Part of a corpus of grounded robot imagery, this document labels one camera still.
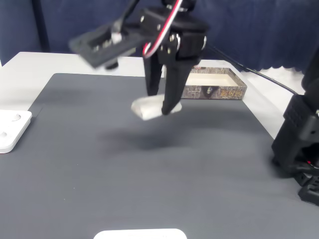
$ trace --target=open box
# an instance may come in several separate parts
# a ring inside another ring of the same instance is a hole
[[[194,67],[182,99],[242,100],[246,84],[230,69]]]

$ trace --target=black mat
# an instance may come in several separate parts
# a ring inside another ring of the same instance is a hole
[[[178,228],[188,239],[318,238],[319,209],[270,164],[242,101],[183,100],[143,122],[143,78],[56,74],[15,150],[0,156],[0,238],[93,239]]]

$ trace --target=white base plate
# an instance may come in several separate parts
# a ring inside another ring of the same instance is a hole
[[[179,229],[148,229],[104,231],[98,233],[94,239],[187,239],[187,237]]]
[[[29,126],[31,118],[32,113],[29,111],[0,110],[0,153],[13,150]]]

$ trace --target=dark blue backdrop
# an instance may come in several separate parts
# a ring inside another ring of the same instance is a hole
[[[69,52],[70,38],[116,19],[128,2],[0,0],[0,59],[39,51],[39,39],[42,50]],[[141,0],[139,8],[159,4]],[[319,47],[319,0],[198,0],[193,14],[210,24],[210,45],[256,70],[305,70]]]

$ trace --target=black cable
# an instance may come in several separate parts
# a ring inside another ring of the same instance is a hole
[[[213,51],[213,52],[215,52],[215,53],[217,53],[218,55],[220,55],[224,60],[228,61],[230,64],[239,66],[240,68],[242,68],[245,71],[249,71],[249,72],[254,73],[254,74],[258,75],[258,76],[261,76],[261,77],[265,78],[266,80],[271,81],[272,83],[275,83],[276,85],[278,85],[278,86],[284,88],[285,90],[293,93],[294,95],[298,95],[298,93],[296,91],[294,91],[294,90],[290,89],[289,87],[281,84],[280,82],[278,82],[278,81],[276,81],[276,80],[274,80],[274,79],[272,79],[272,78],[270,78],[268,76],[265,76],[264,74],[261,74],[258,71],[255,71],[255,70],[252,70],[252,69],[250,69],[248,67],[245,67],[244,65],[242,65],[239,62],[235,61],[231,57],[227,56],[222,51],[218,50],[216,47],[208,46],[208,49]]]
[[[124,10],[122,16],[114,23],[112,27],[113,32],[121,32],[123,24],[125,20],[133,13],[136,5],[140,2],[140,0],[131,0],[129,5]]]

